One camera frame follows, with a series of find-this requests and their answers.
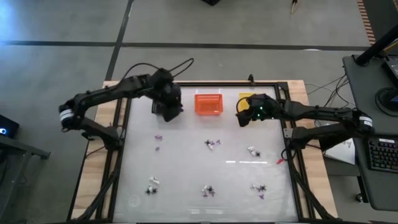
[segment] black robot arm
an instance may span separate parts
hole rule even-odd
[[[181,90],[173,82],[169,71],[160,68],[153,75],[135,75],[122,79],[117,85],[77,94],[59,106],[60,120],[64,131],[84,130],[84,137],[99,136],[105,148],[117,149],[121,142],[114,127],[104,127],[85,117],[92,106],[121,98],[149,97],[160,106],[166,122],[182,112]]]
[[[246,100],[249,104],[248,109],[236,114],[241,127],[248,125],[250,121],[265,119],[320,119],[337,122],[312,129],[284,129],[284,136],[289,139],[289,149],[304,149],[310,140],[319,139],[323,143],[323,149],[327,150],[349,138],[369,136],[374,132],[372,119],[357,109],[305,106],[296,101],[277,101],[266,94],[252,95],[241,100]]]

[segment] blue light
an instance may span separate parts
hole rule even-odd
[[[7,130],[5,128],[0,128],[0,134],[7,134]]]

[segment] gray concrete floor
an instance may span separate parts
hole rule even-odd
[[[210,7],[199,0],[135,0],[125,42],[367,46],[355,0],[302,0],[294,15],[289,0],[222,0]],[[3,0],[0,40],[115,42],[127,0]],[[113,47],[0,46],[0,113],[21,124],[18,139],[51,151],[32,161],[10,217],[31,223],[66,219],[86,140],[60,132],[57,107],[75,94],[99,88]],[[322,85],[343,75],[341,58],[360,52],[233,49],[122,48],[113,80],[137,62],[170,68],[189,57],[192,68],[179,80],[301,79]],[[151,73],[137,67],[132,74]],[[315,89],[307,85],[307,90]],[[349,86],[341,94],[353,100]],[[309,96],[324,104],[328,90]],[[336,100],[333,106],[343,106]],[[91,110],[88,116],[93,117]],[[340,218],[397,220],[398,213],[353,203],[355,181],[331,177]]]

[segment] keyboard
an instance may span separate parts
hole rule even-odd
[[[398,173],[398,141],[369,139],[369,168]]]

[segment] orange plastic container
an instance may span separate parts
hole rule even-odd
[[[196,94],[195,112],[199,115],[218,115],[223,112],[222,94]]]

